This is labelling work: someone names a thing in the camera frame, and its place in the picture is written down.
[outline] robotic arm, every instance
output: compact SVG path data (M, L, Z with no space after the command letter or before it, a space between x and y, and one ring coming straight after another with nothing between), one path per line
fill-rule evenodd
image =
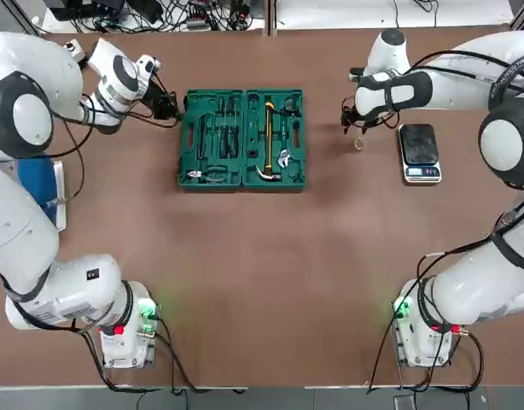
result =
M358 88L355 105L342 109L345 132L350 125L365 132L407 108L488 108L478 135L482 158L505 184L524 190L524 32L477 38L410 67L405 36L386 30L374 43L368 66L352 68L350 80ZM451 325L524 310L522 205L500 218L491 240L439 275L411 280L401 290L394 306L400 311L399 358L407 366L445 364Z
M83 80L71 55L77 45L0 32L0 278L6 314L17 329L83 318L101 330L107 366L152 363L156 305L138 282L121 280L110 255L55 260L59 236L15 173L17 159L39 157L51 143L53 117L117 132L138 102L155 118L179 117L176 97L154 81L160 62L130 61L100 39L88 63L101 81L81 101Z

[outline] brown table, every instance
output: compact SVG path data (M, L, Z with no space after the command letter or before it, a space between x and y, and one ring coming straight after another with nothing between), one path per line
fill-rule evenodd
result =
M414 61L497 30L405 32ZM180 127L128 120L115 135L96 133L83 149L86 184L70 205L59 257L109 253L124 278L146 284L196 384L365 383L390 318L388 303L415 276L420 255L480 237L511 204L514 193L478 153L484 112L402 114L404 122L434 125L444 174L436 187L402 184L396 137L385 127L369 133L364 152L355 151L355 131L341 130L340 103L353 90L349 67L366 63L377 33L108 36L130 58L158 56L162 79L181 99L200 88L299 87L306 95L308 186L299 195L181 193ZM87 49L96 35L79 40ZM96 76L85 77L91 91ZM61 128L56 139L52 149L70 144ZM79 161L70 155L65 162L73 190ZM3 303L0 285L0 385L100 383L79 337L16 331ZM484 383L524 384L524 313L474 331L486 351ZM155 370L111 377L169 385L164 349L157 361ZM469 383L476 366L473 351L460 349L435 381ZM376 382L398 382L391 343Z

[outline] open toolbox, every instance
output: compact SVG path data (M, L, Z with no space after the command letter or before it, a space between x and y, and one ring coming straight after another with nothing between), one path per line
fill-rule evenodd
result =
M302 100L301 90L188 91L178 184L199 191L304 190Z

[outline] digital scale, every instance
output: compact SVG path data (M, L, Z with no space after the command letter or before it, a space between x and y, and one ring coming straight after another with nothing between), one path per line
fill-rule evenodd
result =
M429 124L403 124L397 134L406 183L438 184L442 173L433 127Z

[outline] white wall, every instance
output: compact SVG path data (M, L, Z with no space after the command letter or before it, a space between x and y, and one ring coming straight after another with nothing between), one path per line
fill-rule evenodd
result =
M396 0L401 27L433 26L434 14L413 0ZM437 26L510 22L508 0L439 0ZM393 0L277 0L277 28L379 28L395 26Z

